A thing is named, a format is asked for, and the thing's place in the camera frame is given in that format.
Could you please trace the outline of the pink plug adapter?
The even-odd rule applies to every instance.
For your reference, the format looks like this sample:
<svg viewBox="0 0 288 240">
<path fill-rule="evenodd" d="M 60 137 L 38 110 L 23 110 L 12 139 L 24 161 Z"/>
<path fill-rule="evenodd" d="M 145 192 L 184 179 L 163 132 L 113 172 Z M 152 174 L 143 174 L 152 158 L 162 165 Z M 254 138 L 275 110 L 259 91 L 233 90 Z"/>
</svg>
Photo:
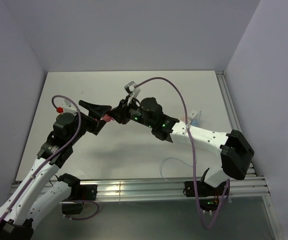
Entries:
<svg viewBox="0 0 288 240">
<path fill-rule="evenodd" d="M 111 118 L 108 114 L 104 115 L 102 118 L 101 118 L 102 121 L 106 122 L 106 123 L 109 123 L 111 121 L 114 121 L 113 118 Z"/>
</svg>

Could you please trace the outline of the white USB charger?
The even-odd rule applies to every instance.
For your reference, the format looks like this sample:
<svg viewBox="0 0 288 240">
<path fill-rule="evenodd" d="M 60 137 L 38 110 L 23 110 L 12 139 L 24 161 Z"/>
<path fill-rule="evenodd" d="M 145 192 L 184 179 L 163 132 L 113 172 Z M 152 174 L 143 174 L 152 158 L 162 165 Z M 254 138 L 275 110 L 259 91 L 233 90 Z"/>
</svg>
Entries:
<svg viewBox="0 0 288 240">
<path fill-rule="evenodd" d="M 188 115 L 188 119 L 190 121 L 199 121 L 201 113 L 202 113 L 202 111 L 192 110 Z"/>
</svg>

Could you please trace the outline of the blue charger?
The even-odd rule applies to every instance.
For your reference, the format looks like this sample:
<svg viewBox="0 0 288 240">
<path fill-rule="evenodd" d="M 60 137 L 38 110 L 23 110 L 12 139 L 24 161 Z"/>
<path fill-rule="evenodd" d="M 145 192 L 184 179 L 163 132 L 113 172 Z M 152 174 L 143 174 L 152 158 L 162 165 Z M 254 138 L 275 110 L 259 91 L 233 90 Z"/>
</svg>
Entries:
<svg viewBox="0 0 288 240">
<path fill-rule="evenodd" d="M 199 125 L 199 120 L 193 120 L 193 121 L 191 122 L 191 124 L 192 124 L 193 126 L 197 127 L 197 126 Z"/>
</svg>

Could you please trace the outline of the pink round power strip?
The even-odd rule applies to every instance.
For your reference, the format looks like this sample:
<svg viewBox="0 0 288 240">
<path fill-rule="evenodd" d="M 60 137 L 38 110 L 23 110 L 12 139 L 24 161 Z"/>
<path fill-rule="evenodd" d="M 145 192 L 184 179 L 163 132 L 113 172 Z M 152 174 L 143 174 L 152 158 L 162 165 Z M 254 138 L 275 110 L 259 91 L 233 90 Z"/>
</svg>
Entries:
<svg viewBox="0 0 288 240">
<path fill-rule="evenodd" d="M 183 122 L 187 122 L 188 124 L 190 123 L 190 117 L 189 117 L 188 114 L 187 114 L 187 115 L 184 114 L 184 115 L 180 118 L 180 120 L 183 121 Z"/>
</svg>

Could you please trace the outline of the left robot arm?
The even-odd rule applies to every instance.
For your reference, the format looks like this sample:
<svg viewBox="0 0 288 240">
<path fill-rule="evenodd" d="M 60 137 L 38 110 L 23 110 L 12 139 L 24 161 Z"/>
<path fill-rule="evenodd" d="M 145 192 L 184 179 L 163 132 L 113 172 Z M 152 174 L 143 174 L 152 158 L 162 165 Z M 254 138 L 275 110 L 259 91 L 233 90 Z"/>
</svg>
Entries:
<svg viewBox="0 0 288 240">
<path fill-rule="evenodd" d="M 29 240 L 39 222 L 60 202 L 85 202 L 80 179 L 65 173 L 45 194 L 41 191 L 73 153 L 73 145 L 87 132 L 97 135 L 106 124 L 109 105 L 80 100 L 75 109 L 57 108 L 53 130 L 19 187 L 0 207 L 0 240 Z"/>
</svg>

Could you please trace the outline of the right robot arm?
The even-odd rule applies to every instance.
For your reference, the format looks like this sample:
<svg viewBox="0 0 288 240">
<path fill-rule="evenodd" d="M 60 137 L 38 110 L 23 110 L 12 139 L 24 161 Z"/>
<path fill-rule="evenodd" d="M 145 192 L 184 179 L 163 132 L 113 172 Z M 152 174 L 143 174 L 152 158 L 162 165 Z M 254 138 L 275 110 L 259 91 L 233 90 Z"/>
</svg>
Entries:
<svg viewBox="0 0 288 240">
<path fill-rule="evenodd" d="M 162 106 L 153 97 L 128 103 L 123 99 L 108 115 L 119 124 L 135 121 L 151 128 L 152 134 L 161 141 L 191 145 L 220 157 L 219 165 L 207 167 L 199 184 L 201 191 L 211 195 L 229 179 L 243 180 L 254 156 L 254 150 L 238 130 L 230 133 L 215 132 L 188 125 L 163 113 Z"/>
</svg>

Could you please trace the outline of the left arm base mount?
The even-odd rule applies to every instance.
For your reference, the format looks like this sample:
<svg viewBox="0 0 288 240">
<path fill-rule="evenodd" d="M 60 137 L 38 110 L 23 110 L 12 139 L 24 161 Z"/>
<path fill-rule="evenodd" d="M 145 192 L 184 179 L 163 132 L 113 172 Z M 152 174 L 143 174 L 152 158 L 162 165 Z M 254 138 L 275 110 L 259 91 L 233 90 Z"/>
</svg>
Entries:
<svg viewBox="0 0 288 240">
<path fill-rule="evenodd" d="M 67 197 L 61 206 L 62 214 L 68 216 L 77 216 L 85 209 L 86 203 L 96 200 L 97 196 L 96 184 L 82 184 L 72 188 L 72 193 Z"/>
</svg>

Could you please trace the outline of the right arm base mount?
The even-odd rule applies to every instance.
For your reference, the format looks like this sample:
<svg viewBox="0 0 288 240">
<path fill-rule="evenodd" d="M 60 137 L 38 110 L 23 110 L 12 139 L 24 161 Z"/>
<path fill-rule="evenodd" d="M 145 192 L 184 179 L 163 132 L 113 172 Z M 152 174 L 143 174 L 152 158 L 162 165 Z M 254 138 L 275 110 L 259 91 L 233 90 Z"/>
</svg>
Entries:
<svg viewBox="0 0 288 240">
<path fill-rule="evenodd" d="M 219 197 L 223 194 L 226 182 L 222 182 L 218 187 L 211 187 L 204 182 L 197 181 L 200 208 L 203 211 L 210 212 L 217 210 L 219 206 Z M 195 197 L 193 181 L 184 182 L 183 194 L 186 197 Z"/>
</svg>

